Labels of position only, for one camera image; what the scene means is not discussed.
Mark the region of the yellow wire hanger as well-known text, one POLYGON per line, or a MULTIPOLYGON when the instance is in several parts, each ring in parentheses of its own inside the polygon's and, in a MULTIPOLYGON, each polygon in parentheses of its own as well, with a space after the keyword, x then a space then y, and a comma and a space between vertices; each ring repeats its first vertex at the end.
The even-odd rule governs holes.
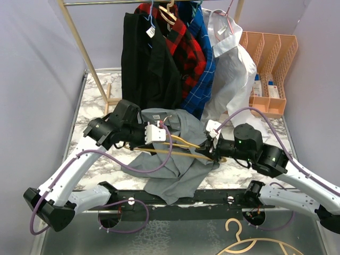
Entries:
MULTIPOLYGON (((203 124, 195 118, 191 114, 187 114, 187 112, 178 112, 176 116, 169 116, 170 121, 164 119, 162 123, 166 124, 168 129, 173 129, 174 131, 180 131, 180 135, 174 135, 171 133, 172 138, 172 152, 171 155, 174 156, 182 156, 182 157, 190 157, 199 160, 205 160, 207 162, 213 162, 213 159, 210 159, 203 154, 197 153, 195 150, 200 147, 197 144, 190 143, 186 141, 184 138, 188 138, 189 140, 194 139, 195 141, 198 139, 201 141, 203 138, 206 138, 203 133, 203 124)), ((150 143, 147 145, 139 146, 132 148, 130 144, 125 145, 125 149, 130 149, 131 151, 144 151, 149 152, 151 154, 167 154, 169 151, 170 143, 164 140, 159 143, 150 143), (162 145, 165 149, 155 149, 154 145, 162 145)))

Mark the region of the grey button shirt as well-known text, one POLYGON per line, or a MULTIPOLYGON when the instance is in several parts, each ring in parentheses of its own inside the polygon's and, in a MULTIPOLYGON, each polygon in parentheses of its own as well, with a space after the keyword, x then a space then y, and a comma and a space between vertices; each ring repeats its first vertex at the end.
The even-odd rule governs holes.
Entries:
MULTIPOLYGON (((155 124, 158 120, 167 119, 170 121, 169 116, 176 116, 176 112, 187 111, 183 109, 150 108, 142 111, 142 117, 145 121, 155 124)), ((180 131, 170 129, 170 132, 174 135, 180 135, 180 131)), ((204 140, 199 141, 197 139, 195 141, 184 137, 183 139, 195 145, 200 145, 206 140, 206 138, 203 138, 204 140)), ((142 152, 129 164, 129 167, 139 170, 138 173, 123 166, 121 170, 135 177, 148 178, 144 190, 162 198, 168 205, 171 205, 180 198, 192 198, 208 173, 219 167, 218 163, 171 155, 164 167, 153 173, 147 172, 161 165, 166 157, 167 154, 150 155, 142 152)))

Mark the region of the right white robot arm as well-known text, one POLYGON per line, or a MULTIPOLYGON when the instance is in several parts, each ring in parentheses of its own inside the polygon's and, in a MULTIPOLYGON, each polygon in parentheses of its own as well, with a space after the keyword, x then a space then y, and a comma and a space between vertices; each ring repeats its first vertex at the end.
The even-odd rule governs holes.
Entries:
POLYGON ((248 207, 283 207, 308 215, 329 231, 339 233, 339 187, 305 168, 283 149, 265 144, 261 132, 249 124, 238 125, 233 140, 224 139, 213 127, 208 126, 206 133, 206 141, 196 152, 215 162, 223 157, 245 160, 257 173, 299 190, 293 193, 251 181, 244 194, 248 207))

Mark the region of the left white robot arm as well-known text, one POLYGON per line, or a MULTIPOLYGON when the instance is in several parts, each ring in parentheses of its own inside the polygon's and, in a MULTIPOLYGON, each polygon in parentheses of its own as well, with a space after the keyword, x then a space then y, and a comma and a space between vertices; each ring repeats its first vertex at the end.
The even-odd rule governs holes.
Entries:
POLYGON ((73 189, 89 168, 119 142, 139 146, 145 143, 146 122, 136 104, 122 99, 113 112, 91 120, 75 149, 58 170, 39 188, 28 188, 23 197, 32 210, 30 231, 39 217, 47 226, 59 232, 67 227, 75 215, 92 208, 117 209, 121 204, 117 189, 107 182, 74 192, 73 189))

